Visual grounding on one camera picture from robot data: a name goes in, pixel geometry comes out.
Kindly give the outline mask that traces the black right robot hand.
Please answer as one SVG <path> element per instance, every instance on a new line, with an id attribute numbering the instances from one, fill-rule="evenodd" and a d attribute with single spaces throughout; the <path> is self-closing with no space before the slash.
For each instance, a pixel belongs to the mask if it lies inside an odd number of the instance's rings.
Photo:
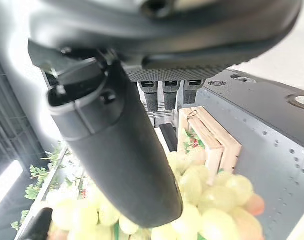
<path id="1" fill-rule="evenodd" d="M 37 0 L 32 63 L 56 79 L 46 95 L 64 140 L 108 200 L 147 228 L 183 203 L 135 83 L 197 91 L 258 57 L 293 28 L 300 0 Z"/>

